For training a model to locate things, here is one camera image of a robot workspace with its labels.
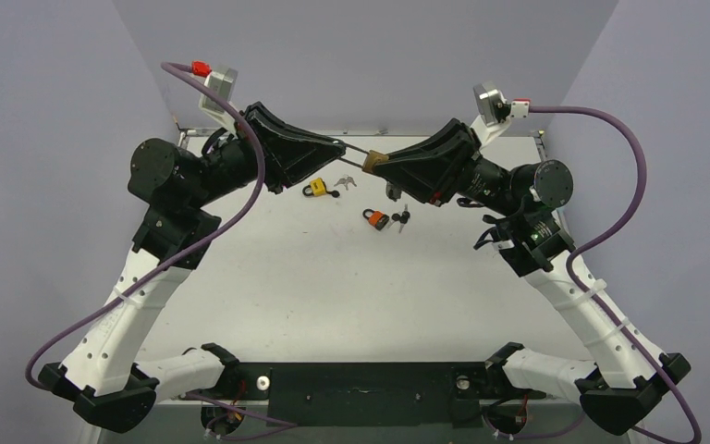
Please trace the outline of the yellow Opel padlock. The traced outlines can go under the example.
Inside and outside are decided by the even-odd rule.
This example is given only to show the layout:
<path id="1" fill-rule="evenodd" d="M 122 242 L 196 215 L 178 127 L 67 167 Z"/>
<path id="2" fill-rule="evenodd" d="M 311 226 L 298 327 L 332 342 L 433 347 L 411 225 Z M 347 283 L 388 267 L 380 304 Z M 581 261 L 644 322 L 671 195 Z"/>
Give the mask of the yellow Opel padlock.
<path id="1" fill-rule="evenodd" d="M 339 198 L 340 192 L 336 190 L 329 189 L 322 178 L 313 179 L 302 189 L 302 194 L 304 197 L 321 197 L 321 196 L 331 196 L 333 198 Z"/>

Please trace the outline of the silver key bunch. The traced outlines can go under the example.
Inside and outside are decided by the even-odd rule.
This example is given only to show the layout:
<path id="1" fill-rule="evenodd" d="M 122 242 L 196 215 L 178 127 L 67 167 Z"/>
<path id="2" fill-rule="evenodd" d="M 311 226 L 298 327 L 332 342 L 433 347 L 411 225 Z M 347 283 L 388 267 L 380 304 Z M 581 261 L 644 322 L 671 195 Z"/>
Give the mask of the silver key bunch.
<path id="1" fill-rule="evenodd" d="M 358 185 L 352 176 L 343 175 L 336 181 L 334 187 L 340 187 L 343 188 L 345 191 L 349 191 L 351 188 L 357 188 Z"/>

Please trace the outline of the black-headed silver spare key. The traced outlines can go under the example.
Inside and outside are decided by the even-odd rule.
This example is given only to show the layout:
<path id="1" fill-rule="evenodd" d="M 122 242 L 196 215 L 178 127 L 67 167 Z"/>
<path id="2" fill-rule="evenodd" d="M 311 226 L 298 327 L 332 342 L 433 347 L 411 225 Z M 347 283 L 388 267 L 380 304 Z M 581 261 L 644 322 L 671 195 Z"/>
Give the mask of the black-headed silver spare key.
<path id="1" fill-rule="evenodd" d="M 406 217 L 401 218 L 401 219 L 398 221 L 398 223 L 399 223 L 398 233 L 401 233 L 401 232 L 403 231 L 403 229 L 404 229 L 404 227 L 406 226 L 406 224 L 408 223 L 408 221 L 409 221 L 409 220 L 408 220 Z"/>

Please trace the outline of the brass long-shackle padlock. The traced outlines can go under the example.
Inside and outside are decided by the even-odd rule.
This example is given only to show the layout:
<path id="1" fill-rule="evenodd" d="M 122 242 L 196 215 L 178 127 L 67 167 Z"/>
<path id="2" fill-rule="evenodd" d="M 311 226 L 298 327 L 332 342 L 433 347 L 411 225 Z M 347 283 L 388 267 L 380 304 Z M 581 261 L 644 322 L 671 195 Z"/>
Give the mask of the brass long-shackle padlock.
<path id="1" fill-rule="evenodd" d="M 356 153 L 363 154 L 364 159 L 361 162 L 355 162 L 354 160 L 350 160 L 346 157 L 345 154 L 339 157 L 338 161 L 343 162 L 349 166 L 356 167 L 360 171 L 367 174 L 373 175 L 374 168 L 376 166 L 386 163 L 390 159 L 390 156 L 388 154 L 379 153 L 375 150 L 365 150 L 361 147 L 352 145 L 347 142 L 343 142 L 341 140 L 337 140 L 336 144 L 338 146 L 343 147 L 346 152 L 354 151 Z"/>

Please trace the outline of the orange Opel padlock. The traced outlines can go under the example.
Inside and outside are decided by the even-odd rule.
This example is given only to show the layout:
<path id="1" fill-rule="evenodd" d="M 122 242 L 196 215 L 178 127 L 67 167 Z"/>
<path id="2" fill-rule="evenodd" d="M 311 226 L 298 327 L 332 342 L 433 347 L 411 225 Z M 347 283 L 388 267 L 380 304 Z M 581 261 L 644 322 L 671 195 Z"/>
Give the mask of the orange Opel padlock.
<path id="1" fill-rule="evenodd" d="M 361 215 L 377 231 L 383 230 L 391 222 L 391 216 L 370 208 L 364 209 Z"/>

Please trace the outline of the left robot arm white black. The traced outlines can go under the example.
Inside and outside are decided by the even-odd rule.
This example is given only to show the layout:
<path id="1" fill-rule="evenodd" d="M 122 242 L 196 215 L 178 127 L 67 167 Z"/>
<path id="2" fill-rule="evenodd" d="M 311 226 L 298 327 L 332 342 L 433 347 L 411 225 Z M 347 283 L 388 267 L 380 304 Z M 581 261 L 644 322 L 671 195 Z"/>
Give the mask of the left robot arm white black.
<path id="1" fill-rule="evenodd" d="M 91 425 L 125 433 L 160 401 L 206 389 L 226 398 L 238 388 L 239 361 L 217 344 L 160 361 L 139 361 L 139 350 L 170 297 L 200 264 L 205 238 L 223 224 L 206 211 L 208 204 L 252 183 L 280 193 L 346 152 L 341 141 L 290 126 L 261 103 L 242 115 L 261 154 L 242 129 L 221 128 L 199 154 L 151 138 L 131 157 L 128 189 L 148 209 L 125 266 L 78 346 L 38 375 Z"/>

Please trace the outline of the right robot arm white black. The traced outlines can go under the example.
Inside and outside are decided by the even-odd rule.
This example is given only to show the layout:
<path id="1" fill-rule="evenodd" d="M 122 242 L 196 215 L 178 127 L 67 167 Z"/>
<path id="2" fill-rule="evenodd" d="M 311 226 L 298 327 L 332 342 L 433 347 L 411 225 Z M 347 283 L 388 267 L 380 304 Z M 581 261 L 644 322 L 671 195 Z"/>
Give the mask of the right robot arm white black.
<path id="1" fill-rule="evenodd" d="M 363 170 L 397 193 L 439 206 L 457 198 L 481 206 L 491 245 L 541 293 L 589 352 L 586 361 L 550 356 L 509 343 L 486 363 L 485 385 L 497 395 L 542 392 L 579 405 L 613 435 L 638 431 L 642 420 L 690 372 L 689 362 L 647 338 L 592 276 L 555 212 L 573 191 L 568 168 L 545 160 L 505 168 L 484 156 L 509 121 L 452 120 L 428 139 L 389 153 L 369 152 Z"/>

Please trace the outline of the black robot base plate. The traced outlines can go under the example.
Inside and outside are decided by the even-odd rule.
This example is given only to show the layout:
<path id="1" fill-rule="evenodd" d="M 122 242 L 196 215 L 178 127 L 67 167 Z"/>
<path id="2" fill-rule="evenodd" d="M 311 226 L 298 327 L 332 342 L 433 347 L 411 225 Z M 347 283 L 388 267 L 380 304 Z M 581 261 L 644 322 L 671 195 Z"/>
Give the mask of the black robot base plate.
<path id="1" fill-rule="evenodd" d="M 528 392 L 482 362 L 406 362 L 241 363 L 204 393 L 264 401 L 269 417 L 306 427 L 477 427 L 486 405 Z"/>

